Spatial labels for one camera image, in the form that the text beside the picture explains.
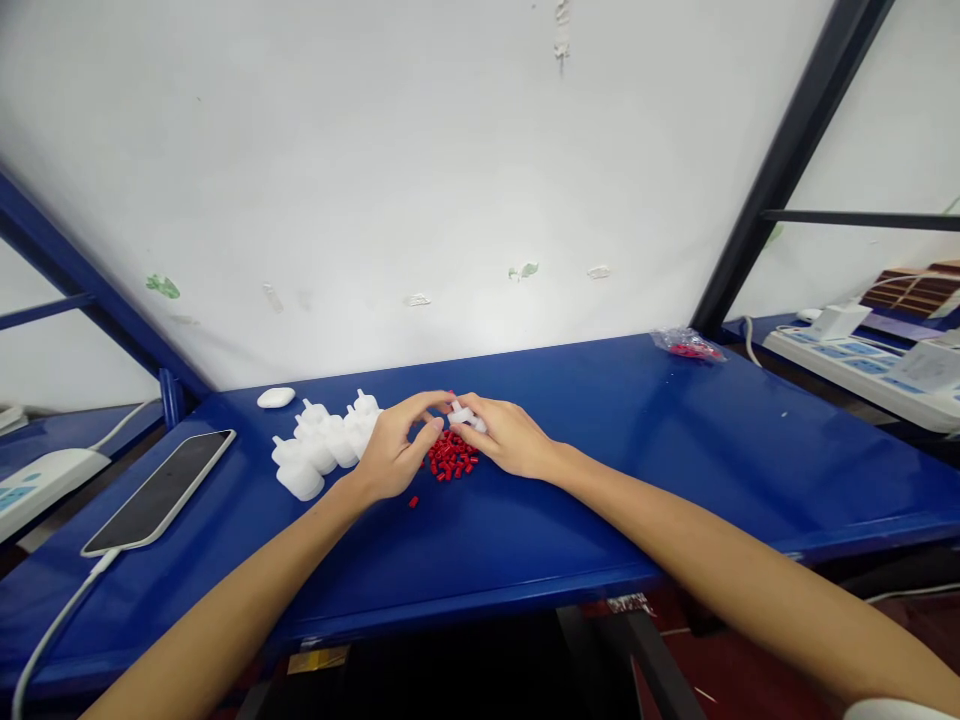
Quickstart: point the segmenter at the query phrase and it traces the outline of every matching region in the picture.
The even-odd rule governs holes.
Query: white power strip
[[[924,392],[888,377],[899,355],[855,337],[821,342],[806,330],[775,330],[763,347],[926,430],[960,432],[960,389]]]
[[[109,464],[93,450],[57,450],[0,482],[0,542]]]

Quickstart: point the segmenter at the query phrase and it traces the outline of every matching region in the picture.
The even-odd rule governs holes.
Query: forearm
[[[713,513],[561,446],[547,478],[588,505],[746,637],[847,703],[912,700],[960,716],[960,682],[846,591]]]
[[[367,507],[344,477],[306,514],[224,578],[84,718],[206,718],[253,659],[320,561]]]

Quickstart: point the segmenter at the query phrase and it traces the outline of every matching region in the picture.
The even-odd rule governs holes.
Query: green stain
[[[168,297],[171,300],[176,300],[180,297],[180,290],[176,285],[173,284],[173,280],[164,275],[163,279],[159,275],[154,273],[147,278],[147,290],[156,290],[158,293],[164,297]]]
[[[773,232],[770,233],[770,237],[768,237],[767,241],[763,244],[763,249],[766,250],[770,246],[770,243],[772,243],[774,240],[780,237],[782,233],[783,233],[783,225],[781,225],[780,223],[777,223],[776,227],[773,228]]]
[[[507,280],[516,280],[517,282],[520,282],[524,278],[528,278],[531,275],[536,275],[537,270],[539,269],[540,263],[527,263],[519,270],[516,268],[510,268],[507,271]]]

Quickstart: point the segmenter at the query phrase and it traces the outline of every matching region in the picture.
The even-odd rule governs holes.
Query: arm
[[[299,520],[207,593],[83,715],[87,720],[206,718],[263,644],[277,619],[363,512],[410,485],[436,442],[449,393],[421,393],[385,410],[363,460]],[[426,424],[414,442],[411,425]]]
[[[873,607],[683,498],[555,443],[510,403],[468,395],[488,435],[455,426],[508,472],[567,491],[700,602],[847,705],[909,700],[960,717],[960,678]]]

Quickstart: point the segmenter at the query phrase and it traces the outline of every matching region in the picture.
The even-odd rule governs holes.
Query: hand
[[[450,429],[513,475],[549,480],[560,464],[562,445],[540,429],[527,411],[502,400],[488,400],[469,393],[460,404],[473,410],[487,425],[487,434],[456,423]]]
[[[360,464],[350,473],[370,503],[396,497],[410,486],[420,461],[433,447],[443,430],[443,418],[434,417],[431,407],[446,414],[455,396],[452,393],[422,392],[380,413]],[[425,425],[410,443],[407,435],[413,424]]]

